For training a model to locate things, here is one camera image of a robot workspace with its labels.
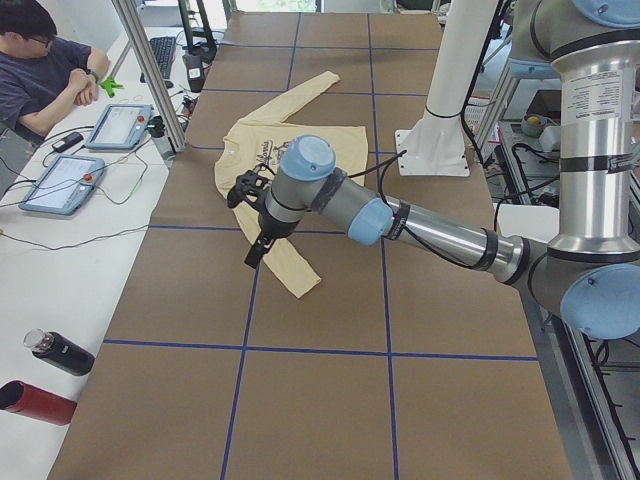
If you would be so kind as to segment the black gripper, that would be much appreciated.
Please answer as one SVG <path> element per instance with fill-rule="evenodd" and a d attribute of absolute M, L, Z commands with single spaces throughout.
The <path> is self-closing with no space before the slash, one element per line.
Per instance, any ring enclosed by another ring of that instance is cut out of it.
<path fill-rule="evenodd" d="M 277 208 L 273 211 L 266 207 L 258 210 L 258 225 L 260 232 L 247 253 L 244 263 L 257 268 L 273 243 L 290 236 L 296 228 L 296 211 Z"/>

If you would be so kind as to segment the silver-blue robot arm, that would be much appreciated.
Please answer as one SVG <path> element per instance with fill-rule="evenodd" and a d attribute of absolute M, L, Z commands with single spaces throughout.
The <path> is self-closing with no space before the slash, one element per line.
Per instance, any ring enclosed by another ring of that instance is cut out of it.
<path fill-rule="evenodd" d="M 260 231 L 246 263 L 256 267 L 313 211 L 363 245 L 399 240 L 489 272 L 589 337 L 636 333 L 639 245 L 630 236 L 629 195 L 639 161 L 632 107 L 638 64 L 635 1 L 515 5 L 505 69 L 517 80 L 559 77 L 560 143 L 539 155 L 539 175 L 520 158 L 525 143 L 502 135 L 499 147 L 488 146 L 492 114 L 472 145 L 483 167 L 500 167 L 503 201 L 518 204 L 547 186 L 558 189 L 559 230 L 551 241 L 504 237 L 360 186 L 337 167 L 326 140 L 302 135 L 287 145 L 273 178 L 254 168 L 227 197 L 230 206 L 247 202 L 258 214 Z"/>

